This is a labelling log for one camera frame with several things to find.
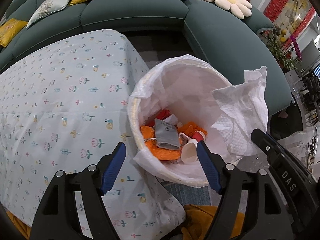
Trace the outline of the orange plastic bag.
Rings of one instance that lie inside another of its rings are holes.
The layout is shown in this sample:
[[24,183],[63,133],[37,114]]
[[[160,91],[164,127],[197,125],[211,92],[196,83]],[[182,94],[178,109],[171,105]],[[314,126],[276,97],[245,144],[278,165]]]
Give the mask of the orange plastic bag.
[[195,158],[196,145],[205,141],[208,132],[190,121],[185,125],[172,125],[156,119],[154,126],[141,126],[144,143],[154,157],[160,161],[177,161]]

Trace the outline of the grey small pouch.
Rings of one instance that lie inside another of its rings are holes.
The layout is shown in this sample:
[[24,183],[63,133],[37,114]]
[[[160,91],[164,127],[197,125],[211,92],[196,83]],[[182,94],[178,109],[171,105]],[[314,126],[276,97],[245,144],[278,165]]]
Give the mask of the grey small pouch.
[[180,140],[177,128],[165,121],[155,120],[155,138],[157,147],[166,150],[180,150]]

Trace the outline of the white paper towel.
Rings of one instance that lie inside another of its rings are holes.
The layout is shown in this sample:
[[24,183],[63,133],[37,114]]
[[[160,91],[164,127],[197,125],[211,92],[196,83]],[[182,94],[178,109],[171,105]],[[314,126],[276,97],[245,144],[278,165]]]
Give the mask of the white paper towel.
[[222,137],[228,156],[225,162],[238,162],[259,153],[251,133],[267,131],[268,108],[265,102],[267,67],[244,71],[244,83],[212,91],[222,113],[212,125]]

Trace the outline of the red envelope packet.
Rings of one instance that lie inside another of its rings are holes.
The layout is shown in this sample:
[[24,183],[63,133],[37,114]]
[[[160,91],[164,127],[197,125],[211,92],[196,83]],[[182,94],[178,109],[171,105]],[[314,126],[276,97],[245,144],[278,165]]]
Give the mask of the red envelope packet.
[[146,125],[149,127],[153,127],[155,126],[155,120],[159,119],[159,120],[164,120],[167,117],[169,117],[171,115],[170,111],[168,109],[164,109],[161,110],[156,116],[155,118],[153,118],[151,121],[149,121]]

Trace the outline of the white lined trash bin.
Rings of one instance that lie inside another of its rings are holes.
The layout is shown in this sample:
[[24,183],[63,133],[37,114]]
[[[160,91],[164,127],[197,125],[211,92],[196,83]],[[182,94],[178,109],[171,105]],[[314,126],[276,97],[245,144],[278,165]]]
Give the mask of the white lined trash bin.
[[212,91],[231,83],[207,62],[191,55],[167,59],[150,69],[129,97],[127,114],[138,147],[134,161],[146,172],[172,183],[204,187],[208,181],[199,161],[174,164],[159,161],[146,147],[140,127],[167,109],[179,122],[192,121],[207,131],[205,143],[225,163],[237,165],[240,156],[231,155],[219,132],[212,127],[221,115]]

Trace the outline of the yellow trousers of operator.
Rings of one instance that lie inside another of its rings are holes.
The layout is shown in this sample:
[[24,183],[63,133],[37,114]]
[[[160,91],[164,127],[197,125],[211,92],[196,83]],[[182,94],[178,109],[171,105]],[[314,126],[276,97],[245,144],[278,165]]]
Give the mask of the yellow trousers of operator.
[[185,205],[185,223],[181,227],[183,239],[203,240],[217,212],[217,206]]

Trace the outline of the black bag on floor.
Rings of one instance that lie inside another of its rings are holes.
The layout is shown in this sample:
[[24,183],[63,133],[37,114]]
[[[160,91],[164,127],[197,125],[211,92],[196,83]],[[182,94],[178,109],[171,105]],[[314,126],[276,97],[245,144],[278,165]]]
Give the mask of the black bag on floor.
[[276,139],[284,139],[295,132],[303,130],[301,111],[296,104],[290,103],[288,107],[271,116],[270,135]]

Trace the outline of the floral light blue tablecloth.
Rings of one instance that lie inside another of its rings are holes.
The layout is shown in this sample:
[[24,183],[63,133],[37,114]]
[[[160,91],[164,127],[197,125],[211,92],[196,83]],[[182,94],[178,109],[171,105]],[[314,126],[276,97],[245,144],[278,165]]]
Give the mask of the floral light blue tablecloth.
[[118,142],[126,159],[103,202],[121,239],[160,239],[185,212],[134,161],[127,104],[148,67],[114,30],[76,35],[1,74],[1,203],[31,225],[54,174],[80,172]]

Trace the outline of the potted flowering plant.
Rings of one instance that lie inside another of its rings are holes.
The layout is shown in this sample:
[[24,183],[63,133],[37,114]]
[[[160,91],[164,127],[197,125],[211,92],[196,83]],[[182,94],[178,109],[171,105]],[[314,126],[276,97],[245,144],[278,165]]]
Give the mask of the potted flowering plant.
[[287,30],[275,27],[260,33],[260,38],[267,46],[282,70],[296,70],[302,60],[302,54],[296,38],[286,37]]

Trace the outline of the dark green sectional sofa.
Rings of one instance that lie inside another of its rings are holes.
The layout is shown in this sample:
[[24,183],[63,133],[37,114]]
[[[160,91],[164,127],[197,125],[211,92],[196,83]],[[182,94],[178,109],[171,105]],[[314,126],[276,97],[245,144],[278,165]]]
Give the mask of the dark green sectional sofa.
[[232,84],[244,70],[267,67],[265,101],[270,114],[291,102],[289,84],[259,35],[273,23],[258,9],[244,20],[201,0],[90,0],[67,6],[17,34],[1,49],[1,70],[28,54],[64,38],[98,29],[133,36],[154,33],[169,49],[187,42],[193,54],[208,62]]

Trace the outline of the white daisy cushion lower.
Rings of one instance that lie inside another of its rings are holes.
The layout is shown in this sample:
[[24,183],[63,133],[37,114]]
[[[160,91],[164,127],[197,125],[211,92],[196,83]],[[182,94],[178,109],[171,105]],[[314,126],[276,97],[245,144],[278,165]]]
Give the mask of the white daisy cushion lower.
[[253,7],[247,0],[214,0],[214,3],[221,9],[231,12],[240,20],[252,16],[251,9]]

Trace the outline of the yellow cushion left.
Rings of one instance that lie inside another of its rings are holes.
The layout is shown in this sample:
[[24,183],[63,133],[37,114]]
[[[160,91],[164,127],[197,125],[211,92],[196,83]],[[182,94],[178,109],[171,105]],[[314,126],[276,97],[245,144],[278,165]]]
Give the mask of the yellow cushion left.
[[7,47],[12,39],[28,24],[27,21],[10,19],[1,26],[0,44],[2,47]]

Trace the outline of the grey embroidered cushion left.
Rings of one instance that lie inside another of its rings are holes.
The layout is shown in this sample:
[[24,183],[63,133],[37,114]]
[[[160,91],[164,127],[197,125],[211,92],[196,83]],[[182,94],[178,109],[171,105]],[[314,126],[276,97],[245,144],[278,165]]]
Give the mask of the grey embroidered cushion left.
[[25,28],[28,29],[37,21],[65,9],[69,2],[70,0],[45,0],[33,13]]

